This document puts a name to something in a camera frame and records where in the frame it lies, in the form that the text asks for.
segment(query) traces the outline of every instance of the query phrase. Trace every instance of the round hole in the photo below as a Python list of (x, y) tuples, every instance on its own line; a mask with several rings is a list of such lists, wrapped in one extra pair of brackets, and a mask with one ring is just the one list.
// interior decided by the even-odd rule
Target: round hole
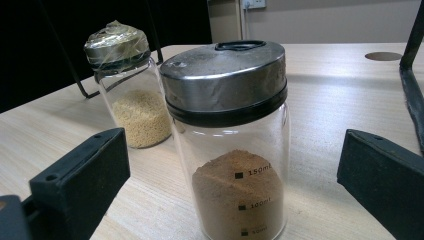
[(46, 181), (53, 181), (57, 178), (56, 174), (52, 174), (46, 177)]
[(6, 207), (6, 202), (0, 202), (0, 211)]
[(373, 52), (366, 54), (365, 57), (374, 61), (396, 61), (402, 58), (402, 54), (392, 52)]

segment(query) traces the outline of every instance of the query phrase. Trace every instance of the silver lid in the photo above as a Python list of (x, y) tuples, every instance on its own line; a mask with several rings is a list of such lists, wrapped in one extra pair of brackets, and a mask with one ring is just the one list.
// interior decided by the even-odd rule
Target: silver lid
[(178, 54), (160, 67), (168, 105), (189, 112), (232, 111), (281, 92), (285, 50), (274, 42), (210, 44)]
[(106, 28), (91, 34), (84, 45), (88, 62), (102, 65), (129, 59), (140, 54), (150, 54), (147, 37), (143, 31), (113, 21)]

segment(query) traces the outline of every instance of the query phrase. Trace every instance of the beige granules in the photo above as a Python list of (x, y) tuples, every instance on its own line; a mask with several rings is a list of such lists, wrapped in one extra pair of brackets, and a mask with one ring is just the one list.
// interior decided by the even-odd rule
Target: beige granules
[(171, 135), (168, 113), (158, 93), (130, 91), (112, 104), (112, 111), (117, 124), (125, 128), (130, 147), (150, 147)]
[(267, 240), (283, 227), (283, 183), (271, 164), (233, 150), (193, 174), (204, 231), (214, 240)]

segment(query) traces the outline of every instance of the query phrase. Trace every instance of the dark background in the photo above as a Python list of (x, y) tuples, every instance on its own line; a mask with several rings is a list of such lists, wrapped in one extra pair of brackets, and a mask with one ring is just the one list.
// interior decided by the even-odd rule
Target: dark background
[(114, 20), (145, 32), (156, 50), (146, 1), (160, 47), (212, 42), (206, 0), (2, 1), (0, 112), (75, 83), (62, 49), (80, 80), (92, 76), (84, 43)]

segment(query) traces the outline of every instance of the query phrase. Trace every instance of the wall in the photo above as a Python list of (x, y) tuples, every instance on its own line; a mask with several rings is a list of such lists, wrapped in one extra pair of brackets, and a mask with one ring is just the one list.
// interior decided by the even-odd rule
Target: wall
[[(219, 5), (225, 0), (211, 0)], [(279, 43), (406, 42), (418, 12), (419, 0), (266, 0), (267, 7), (250, 9), (250, 39)], [(223, 12), (209, 8), (211, 23)], [(217, 35), (212, 27), (212, 39)], [(219, 36), (234, 40), (234, 35)]]

